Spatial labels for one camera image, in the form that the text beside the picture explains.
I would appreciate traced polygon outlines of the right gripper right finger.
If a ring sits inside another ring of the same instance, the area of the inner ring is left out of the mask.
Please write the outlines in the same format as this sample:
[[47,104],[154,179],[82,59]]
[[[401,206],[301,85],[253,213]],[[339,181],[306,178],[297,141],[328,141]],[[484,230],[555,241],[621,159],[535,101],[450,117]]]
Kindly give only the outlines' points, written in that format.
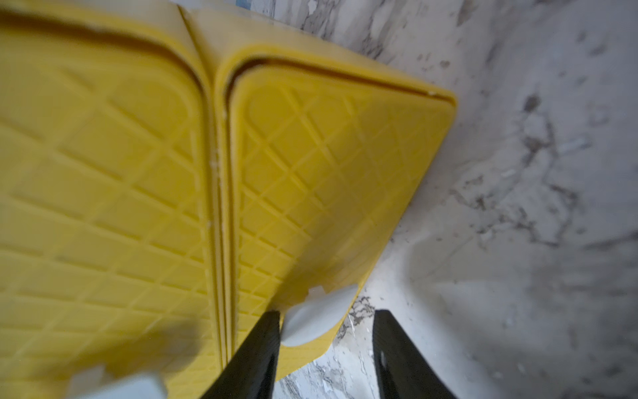
[[391,311],[375,311],[372,346],[381,398],[453,398]]

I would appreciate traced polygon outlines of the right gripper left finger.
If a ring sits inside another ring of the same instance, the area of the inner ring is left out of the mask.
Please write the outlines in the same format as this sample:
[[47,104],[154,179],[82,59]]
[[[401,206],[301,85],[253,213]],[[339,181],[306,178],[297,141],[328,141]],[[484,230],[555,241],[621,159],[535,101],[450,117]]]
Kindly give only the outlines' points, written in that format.
[[280,312],[265,312],[201,398],[272,398],[280,346]]

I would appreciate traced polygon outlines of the yellow drawer cabinet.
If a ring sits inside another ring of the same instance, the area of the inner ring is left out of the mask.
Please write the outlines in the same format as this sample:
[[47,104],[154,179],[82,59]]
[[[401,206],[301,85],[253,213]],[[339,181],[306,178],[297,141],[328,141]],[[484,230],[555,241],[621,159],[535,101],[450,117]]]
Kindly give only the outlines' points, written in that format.
[[201,397],[265,312],[363,288],[456,108],[225,4],[2,2],[2,397]]

